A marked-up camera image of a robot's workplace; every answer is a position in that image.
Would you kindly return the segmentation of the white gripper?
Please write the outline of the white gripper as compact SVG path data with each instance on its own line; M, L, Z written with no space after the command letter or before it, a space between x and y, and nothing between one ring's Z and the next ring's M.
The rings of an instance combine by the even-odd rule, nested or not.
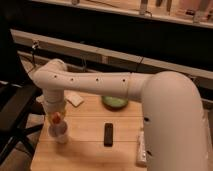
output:
M58 112L60 114L61 117L61 121L64 119L65 114L66 114L66 102L64 100L60 101L60 102L56 102L56 103L50 103L48 101L44 101L43 102L43 108L44 111L47 115L48 121L50 124L52 124L52 115L56 112Z

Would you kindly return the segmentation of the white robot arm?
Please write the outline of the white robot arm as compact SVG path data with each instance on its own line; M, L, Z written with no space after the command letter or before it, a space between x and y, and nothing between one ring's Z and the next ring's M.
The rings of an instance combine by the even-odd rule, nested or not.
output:
M60 59L37 69L44 110L61 112L66 90L118 97L142 104L147 171L210 171L208 133L202 99L187 76L163 71L71 73Z

